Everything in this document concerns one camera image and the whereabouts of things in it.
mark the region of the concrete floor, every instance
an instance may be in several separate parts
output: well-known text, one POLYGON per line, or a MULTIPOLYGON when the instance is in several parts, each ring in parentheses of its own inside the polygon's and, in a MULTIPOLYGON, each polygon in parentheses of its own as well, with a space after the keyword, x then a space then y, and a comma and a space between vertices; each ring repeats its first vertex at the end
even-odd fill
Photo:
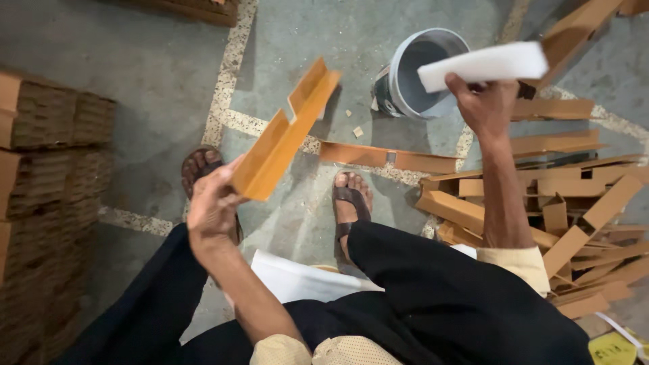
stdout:
MULTIPOLYGON (((370 89, 375 75, 401 41, 422 29, 452 29, 472 49, 494 44, 512 4, 512 0, 260 0, 226 107, 261 120, 269 120, 278 108, 290 113, 286 97, 312 60, 324 55, 328 67, 343 71, 343 78, 324 120, 313 126, 310 135, 455 155, 465 126, 458 111, 429 122, 372 112, 370 89), (350 117, 346 110, 352 112, 350 117), (357 126, 365 133, 359 139, 352 134, 357 126)), ((563 0, 533 0, 520 39, 533 38, 566 11, 563 0)), ((42 0, 33 6, 0 0, 0 64, 117 100, 116 166, 103 204, 176 224, 182 221, 186 202, 179 167, 201 142, 229 31, 95 1, 42 0)), ((649 56, 639 41, 647 39, 648 33, 646 14, 614 19, 556 85, 649 128, 643 118, 649 110, 649 56)), ((600 150, 604 157, 645 151, 638 139, 587 121, 524 121, 512 125, 511 134, 586 127, 601 129, 600 139, 611 145, 600 150)), ((256 137, 244 130, 224 128, 219 148, 226 160, 254 143, 256 137)), ((241 249, 246 258, 260 248, 304 264, 335 265, 329 189, 340 167, 320 164, 316 155, 298 152, 268 201, 241 206, 246 237, 241 249)), ((463 170, 476 167, 480 167, 477 142, 471 145, 463 170)), ((428 215, 413 208, 414 187, 371 173, 364 176, 374 190, 373 220, 419 234, 428 215)), ((648 205, 645 189, 631 202, 623 220, 649 223, 648 205)), ((85 323, 119 297, 164 240, 109 224, 100 224, 98 231, 95 265, 82 301, 85 323)), ((642 311, 649 283, 644 283, 635 298, 615 303, 613 310, 649 338, 649 318, 642 311)), ((182 340, 229 319, 232 313, 225 299, 208 281, 182 340)))

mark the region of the beige shirt sleeve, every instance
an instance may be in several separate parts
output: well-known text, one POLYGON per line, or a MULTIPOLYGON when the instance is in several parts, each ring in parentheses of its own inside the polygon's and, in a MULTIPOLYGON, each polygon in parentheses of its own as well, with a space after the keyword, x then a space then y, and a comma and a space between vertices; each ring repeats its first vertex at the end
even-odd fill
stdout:
POLYGON ((548 274, 538 247, 523 249, 479 248, 478 261, 507 269, 525 280, 540 296, 550 293, 548 274))
POLYGON ((250 365, 311 365, 306 346, 285 334, 274 334, 257 342, 250 365))

